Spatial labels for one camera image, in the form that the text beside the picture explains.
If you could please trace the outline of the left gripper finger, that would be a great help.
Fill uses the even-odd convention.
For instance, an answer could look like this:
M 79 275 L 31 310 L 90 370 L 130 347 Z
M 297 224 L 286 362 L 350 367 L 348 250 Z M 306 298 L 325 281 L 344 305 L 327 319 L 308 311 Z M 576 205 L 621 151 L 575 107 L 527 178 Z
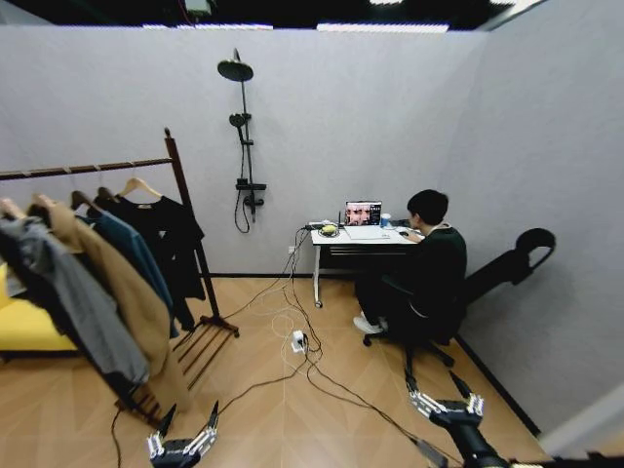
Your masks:
M 176 405 L 173 405 L 161 420 L 158 429 L 147 438 L 147 450 L 150 458 L 158 458 L 165 454 L 164 438 L 169 431 L 175 414 Z
M 214 403 L 206 426 L 193 440 L 189 454 L 191 456 L 204 456 L 214 445 L 217 436 L 217 424 L 219 418 L 219 401 Z

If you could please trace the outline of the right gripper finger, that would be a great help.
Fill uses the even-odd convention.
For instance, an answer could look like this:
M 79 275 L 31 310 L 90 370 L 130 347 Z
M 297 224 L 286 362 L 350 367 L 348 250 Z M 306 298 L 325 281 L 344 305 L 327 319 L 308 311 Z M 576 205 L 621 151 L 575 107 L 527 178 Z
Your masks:
M 452 370 L 449 372 L 449 375 L 464 399 L 467 412 L 482 417 L 484 415 L 484 398 L 474 393 L 469 385 Z
M 411 403 L 420 414 L 429 419 L 433 414 L 442 412 L 441 406 L 433 398 L 418 389 L 416 379 L 408 369 L 405 369 L 405 381 Z

